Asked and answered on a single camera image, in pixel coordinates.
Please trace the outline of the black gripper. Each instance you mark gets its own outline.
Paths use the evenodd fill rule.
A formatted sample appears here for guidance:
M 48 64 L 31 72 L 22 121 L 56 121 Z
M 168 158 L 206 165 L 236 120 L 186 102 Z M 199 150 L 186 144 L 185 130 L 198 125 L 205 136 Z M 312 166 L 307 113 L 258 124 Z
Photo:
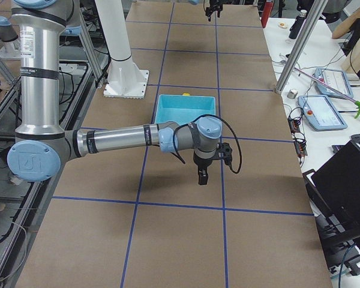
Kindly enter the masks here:
M 199 185 L 208 184 L 208 167 L 216 160 L 224 160 L 225 165 L 232 168 L 232 148 L 228 143 L 217 143 L 217 147 L 209 152 L 194 150 L 193 161 L 197 166 Z
M 214 12 L 217 12 L 217 17 L 220 17 L 220 13 L 223 10 L 223 1 L 221 0 L 210 0 L 209 5 L 205 7 L 205 16 L 208 21 L 211 21 L 211 16 Z

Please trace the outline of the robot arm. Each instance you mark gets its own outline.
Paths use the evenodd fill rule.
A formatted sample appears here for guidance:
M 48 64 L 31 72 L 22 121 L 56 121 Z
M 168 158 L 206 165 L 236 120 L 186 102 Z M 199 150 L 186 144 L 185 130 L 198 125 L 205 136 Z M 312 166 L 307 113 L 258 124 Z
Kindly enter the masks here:
M 207 183 L 213 161 L 231 165 L 231 147 L 219 141 L 226 121 L 210 114 L 183 125 L 169 121 L 118 130 L 64 130 L 59 123 L 59 38 L 79 18 L 79 4 L 13 1 L 11 12 L 20 28 L 22 123 L 7 163 L 19 178 L 45 181 L 72 159 L 140 146 L 158 146 L 173 155 L 192 149 L 200 185 Z
M 129 46 L 121 1 L 95 1 L 109 50 Z M 0 16 L 0 41 L 20 41 L 26 58 L 37 52 L 57 49 L 63 33 L 79 35 L 79 1 L 13 1 L 12 18 L 19 24 L 17 34 L 6 17 Z

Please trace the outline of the person forearm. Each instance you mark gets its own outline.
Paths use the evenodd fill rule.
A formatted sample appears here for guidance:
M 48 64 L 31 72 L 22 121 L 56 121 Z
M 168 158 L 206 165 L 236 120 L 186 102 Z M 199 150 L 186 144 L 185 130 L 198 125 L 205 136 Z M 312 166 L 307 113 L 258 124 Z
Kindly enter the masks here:
M 332 32 L 332 39 L 338 39 L 350 32 L 352 25 L 360 19 L 360 7 L 357 8 L 346 20 L 342 21 Z

